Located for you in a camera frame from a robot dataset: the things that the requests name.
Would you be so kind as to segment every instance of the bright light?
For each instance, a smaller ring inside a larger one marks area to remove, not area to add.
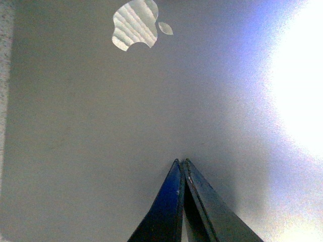
[[[321,242],[323,237],[320,228],[303,223],[287,226],[277,240],[278,242]]]
[[[274,51],[271,83],[288,135],[318,157],[323,157],[322,13],[322,0],[308,1],[288,21]]]

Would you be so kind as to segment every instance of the apple leaf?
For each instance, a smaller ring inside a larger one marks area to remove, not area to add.
[[[158,22],[159,28],[160,30],[164,33],[164,34],[168,34],[168,35],[174,35],[173,34],[173,30],[172,28],[164,22]]]

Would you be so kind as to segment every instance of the silver laptop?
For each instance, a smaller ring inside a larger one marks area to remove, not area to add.
[[[285,7],[17,3],[3,237],[127,241],[173,161],[189,158],[264,241],[282,241],[289,218],[302,221],[296,198],[319,202],[296,192],[310,182],[288,168],[299,157],[283,155],[264,98],[266,40]]]

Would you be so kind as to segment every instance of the apple logo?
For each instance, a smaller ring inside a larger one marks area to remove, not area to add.
[[[158,6],[153,0],[132,0],[124,4],[113,15],[113,44],[123,51],[138,42],[152,48],[157,41],[157,18]],[[168,24],[159,22],[158,26],[163,33],[173,35]]]

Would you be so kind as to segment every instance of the speckled surface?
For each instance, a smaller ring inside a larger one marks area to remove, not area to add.
[[[0,0],[0,176],[3,166],[14,12],[15,1]],[[0,234],[0,241],[5,242],[7,240],[4,240]]]

